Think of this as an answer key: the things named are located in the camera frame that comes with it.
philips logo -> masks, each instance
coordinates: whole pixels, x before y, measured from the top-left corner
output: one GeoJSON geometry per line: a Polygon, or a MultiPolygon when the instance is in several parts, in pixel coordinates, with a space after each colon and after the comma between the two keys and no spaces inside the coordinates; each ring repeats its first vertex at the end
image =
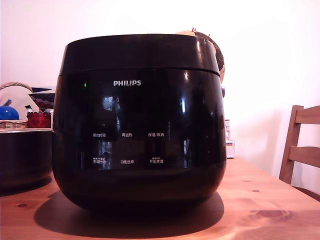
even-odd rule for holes
{"type": "Polygon", "coordinates": [[[113,81],[113,86],[140,86],[140,80],[123,80],[123,81],[113,81]]]}

wooden table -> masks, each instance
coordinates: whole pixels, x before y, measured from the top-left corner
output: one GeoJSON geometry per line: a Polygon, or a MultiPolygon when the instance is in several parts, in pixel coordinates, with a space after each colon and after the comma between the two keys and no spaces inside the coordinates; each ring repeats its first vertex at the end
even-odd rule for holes
{"type": "Polygon", "coordinates": [[[185,216],[108,219],[77,207],[54,180],[1,198],[1,240],[320,240],[320,202],[253,165],[227,161],[217,193],[185,216]]]}

red cup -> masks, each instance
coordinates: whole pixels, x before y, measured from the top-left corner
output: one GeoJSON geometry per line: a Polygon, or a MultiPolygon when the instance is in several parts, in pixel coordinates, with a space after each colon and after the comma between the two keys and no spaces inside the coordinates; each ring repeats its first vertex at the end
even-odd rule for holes
{"type": "Polygon", "coordinates": [[[48,112],[28,112],[27,128],[51,128],[51,114],[48,112]]]}

rice cooker lid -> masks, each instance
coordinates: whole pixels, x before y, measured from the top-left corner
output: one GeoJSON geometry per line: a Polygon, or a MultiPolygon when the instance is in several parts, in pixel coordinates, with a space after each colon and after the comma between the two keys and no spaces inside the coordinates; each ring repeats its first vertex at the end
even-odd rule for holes
{"type": "Polygon", "coordinates": [[[150,68],[194,69],[220,76],[214,45],[180,34],[111,35],[71,42],[65,47],[59,75],[150,68]]]}

wicker basket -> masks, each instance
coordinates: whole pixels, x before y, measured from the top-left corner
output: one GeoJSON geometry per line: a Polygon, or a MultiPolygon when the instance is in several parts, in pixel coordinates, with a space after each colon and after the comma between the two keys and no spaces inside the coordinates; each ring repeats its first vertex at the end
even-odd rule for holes
{"type": "Polygon", "coordinates": [[[25,129],[27,120],[0,120],[0,129],[25,129]]]}
{"type": "MultiPolygon", "coordinates": [[[[11,86],[20,86],[26,89],[29,89],[32,93],[34,92],[32,88],[21,82],[8,82],[0,85],[0,91],[2,89],[11,87],[11,86]]],[[[27,120],[0,120],[0,129],[25,129],[27,128],[27,120]]]]}

